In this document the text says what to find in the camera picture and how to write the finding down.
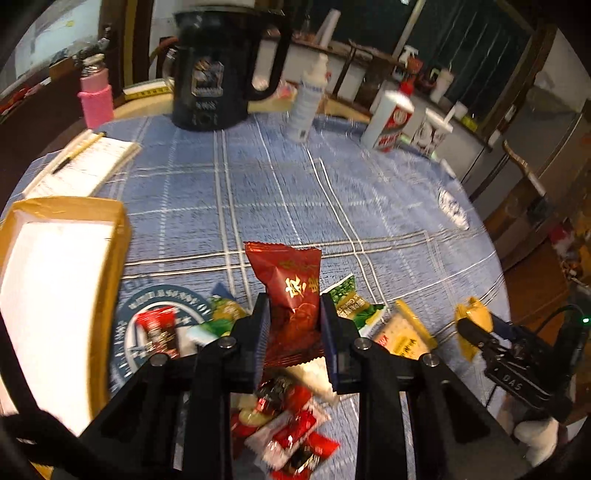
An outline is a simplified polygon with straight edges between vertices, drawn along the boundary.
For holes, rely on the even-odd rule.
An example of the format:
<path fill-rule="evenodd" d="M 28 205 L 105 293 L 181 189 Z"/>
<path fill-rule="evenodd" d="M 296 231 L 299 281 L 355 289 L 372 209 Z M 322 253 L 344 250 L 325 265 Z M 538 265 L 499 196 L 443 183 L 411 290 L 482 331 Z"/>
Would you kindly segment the white gloved right hand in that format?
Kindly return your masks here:
<path fill-rule="evenodd" d="M 550 459 L 558 447 L 569 443 L 569 432 L 566 426 L 552 417 L 527 420 L 527 411 L 520 401 L 505 394 L 497 421 L 507 434 L 525 445 L 526 460 L 532 467 L 537 467 Z"/>

